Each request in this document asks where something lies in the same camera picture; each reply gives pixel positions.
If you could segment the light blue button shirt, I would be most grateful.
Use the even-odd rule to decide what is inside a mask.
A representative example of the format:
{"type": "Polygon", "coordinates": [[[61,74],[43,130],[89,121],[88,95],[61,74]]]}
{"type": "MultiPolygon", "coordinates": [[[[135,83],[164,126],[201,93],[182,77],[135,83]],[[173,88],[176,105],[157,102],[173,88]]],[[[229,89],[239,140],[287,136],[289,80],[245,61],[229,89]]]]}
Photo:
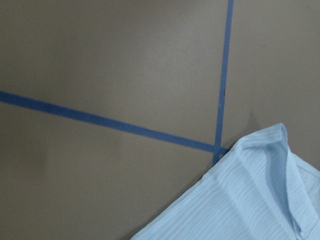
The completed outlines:
{"type": "Polygon", "coordinates": [[[240,138],[136,240],[317,240],[320,172],[281,123],[240,138]]]}

